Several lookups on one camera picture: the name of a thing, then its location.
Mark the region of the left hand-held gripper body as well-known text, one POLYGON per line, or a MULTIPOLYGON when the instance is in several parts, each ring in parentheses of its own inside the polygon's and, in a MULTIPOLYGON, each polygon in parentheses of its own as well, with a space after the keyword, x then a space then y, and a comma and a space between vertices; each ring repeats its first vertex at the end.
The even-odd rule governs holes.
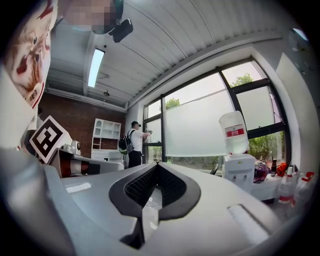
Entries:
POLYGON ((44 164, 53 166, 60 178, 98 175, 100 165, 81 157, 81 144, 48 116, 29 140, 44 164))

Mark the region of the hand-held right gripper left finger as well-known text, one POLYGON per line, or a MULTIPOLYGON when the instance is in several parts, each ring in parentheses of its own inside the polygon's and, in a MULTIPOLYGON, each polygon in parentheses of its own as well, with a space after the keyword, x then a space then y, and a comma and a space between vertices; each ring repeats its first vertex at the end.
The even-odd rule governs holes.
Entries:
POLYGON ((62 179, 79 256, 158 256, 143 250, 143 209, 156 187, 156 171, 151 163, 62 179))

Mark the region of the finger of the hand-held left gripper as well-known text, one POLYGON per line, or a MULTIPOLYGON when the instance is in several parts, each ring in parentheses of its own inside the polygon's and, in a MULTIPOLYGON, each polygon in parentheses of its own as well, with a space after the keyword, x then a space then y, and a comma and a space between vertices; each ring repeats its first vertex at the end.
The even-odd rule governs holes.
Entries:
POLYGON ((82 174, 105 174, 124 169, 124 165, 120 162, 82 158, 82 174))

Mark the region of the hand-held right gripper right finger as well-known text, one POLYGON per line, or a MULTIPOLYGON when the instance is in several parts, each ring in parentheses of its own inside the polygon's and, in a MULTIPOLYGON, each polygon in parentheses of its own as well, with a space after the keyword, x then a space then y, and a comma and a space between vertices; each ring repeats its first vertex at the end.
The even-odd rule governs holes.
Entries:
POLYGON ((229 180, 160 163, 196 182, 201 195, 184 217, 163 220, 144 244, 150 256, 266 256, 281 226, 273 211, 229 180))

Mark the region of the white shelf cabinet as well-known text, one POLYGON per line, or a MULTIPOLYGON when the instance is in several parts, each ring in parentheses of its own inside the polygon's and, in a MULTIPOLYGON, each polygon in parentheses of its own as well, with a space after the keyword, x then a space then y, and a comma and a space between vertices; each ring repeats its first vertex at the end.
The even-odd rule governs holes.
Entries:
POLYGON ((118 122, 96 118, 91 141, 91 159, 109 160, 109 153, 119 153, 118 142, 122 125, 118 122))

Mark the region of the white water dispenser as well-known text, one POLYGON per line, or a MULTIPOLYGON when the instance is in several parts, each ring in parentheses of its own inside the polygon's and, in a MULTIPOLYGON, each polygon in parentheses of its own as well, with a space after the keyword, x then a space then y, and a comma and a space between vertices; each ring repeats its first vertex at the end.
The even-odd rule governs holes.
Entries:
POLYGON ((224 156, 223 177, 246 191, 252 192, 256 159, 250 154, 224 156))

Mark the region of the colourful helmet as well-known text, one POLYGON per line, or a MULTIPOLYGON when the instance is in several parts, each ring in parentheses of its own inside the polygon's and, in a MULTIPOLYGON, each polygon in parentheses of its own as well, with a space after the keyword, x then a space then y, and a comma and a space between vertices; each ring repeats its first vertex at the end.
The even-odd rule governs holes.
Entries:
POLYGON ((257 160, 254 164, 253 182, 255 184, 262 183, 266 179, 269 171, 270 169, 265 162, 261 160, 257 160))

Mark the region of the large clear water bottle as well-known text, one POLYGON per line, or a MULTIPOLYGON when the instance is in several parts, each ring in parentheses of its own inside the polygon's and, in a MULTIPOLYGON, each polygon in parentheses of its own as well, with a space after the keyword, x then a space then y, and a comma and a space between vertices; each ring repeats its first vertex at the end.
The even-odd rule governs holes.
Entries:
POLYGON ((226 152, 244 154, 249 149, 249 140, 244 118, 240 111, 223 114, 218 120, 225 141, 226 152))

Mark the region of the person's white printed shirt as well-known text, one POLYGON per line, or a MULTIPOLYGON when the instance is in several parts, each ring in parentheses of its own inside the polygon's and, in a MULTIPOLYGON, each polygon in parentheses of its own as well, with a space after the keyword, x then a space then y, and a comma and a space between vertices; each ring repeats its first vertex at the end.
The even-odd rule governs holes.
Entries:
POLYGON ((0 149, 22 150, 27 131, 37 128, 57 16, 58 0, 39 0, 0 58, 0 149))

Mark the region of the orange helmet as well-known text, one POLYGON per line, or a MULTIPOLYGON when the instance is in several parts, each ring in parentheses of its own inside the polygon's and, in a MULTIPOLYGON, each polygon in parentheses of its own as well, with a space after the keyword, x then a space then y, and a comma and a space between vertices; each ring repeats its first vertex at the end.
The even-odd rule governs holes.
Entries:
POLYGON ((276 168, 276 174, 280 177, 283 177, 286 174, 288 164, 285 162, 280 163, 276 168))

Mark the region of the black framed window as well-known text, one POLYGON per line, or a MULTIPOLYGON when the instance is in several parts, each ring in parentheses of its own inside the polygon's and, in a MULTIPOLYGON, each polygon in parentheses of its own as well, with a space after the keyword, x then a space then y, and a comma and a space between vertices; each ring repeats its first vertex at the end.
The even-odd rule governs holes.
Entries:
POLYGON ((142 161, 212 170, 227 153, 219 119, 233 111, 243 116, 252 156, 268 166, 273 159, 291 162, 283 104, 253 57, 216 67, 145 105, 143 130, 151 136, 143 144, 142 161))

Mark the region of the long ceiling light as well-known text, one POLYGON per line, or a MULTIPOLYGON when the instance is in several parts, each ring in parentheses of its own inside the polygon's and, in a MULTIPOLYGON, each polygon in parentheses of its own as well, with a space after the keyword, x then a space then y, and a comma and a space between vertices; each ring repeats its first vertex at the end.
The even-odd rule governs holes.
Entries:
POLYGON ((305 41, 309 41, 307 36, 305 35, 305 33, 301 30, 301 29, 298 29, 298 28, 292 28, 292 31, 297 34, 298 36, 300 36, 303 40, 305 41))
POLYGON ((87 85, 90 88, 94 88, 96 85, 97 76, 98 76, 100 65, 102 63, 104 55, 105 55, 105 51, 98 48, 94 50, 91 64, 90 64, 88 80, 87 80, 87 85))

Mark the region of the empty red-handled water bottle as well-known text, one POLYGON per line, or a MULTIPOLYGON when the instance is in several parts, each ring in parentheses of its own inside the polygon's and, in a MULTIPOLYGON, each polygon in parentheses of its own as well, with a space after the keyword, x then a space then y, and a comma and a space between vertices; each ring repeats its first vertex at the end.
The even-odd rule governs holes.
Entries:
POLYGON ((280 204, 288 204, 294 194, 294 178, 293 167, 290 166, 283 176, 278 188, 278 202, 280 204))
POLYGON ((314 172, 307 172, 305 176, 301 177, 296 185, 296 189, 291 201, 291 208, 293 210, 301 210, 305 207, 307 201, 311 196, 312 179, 314 172))

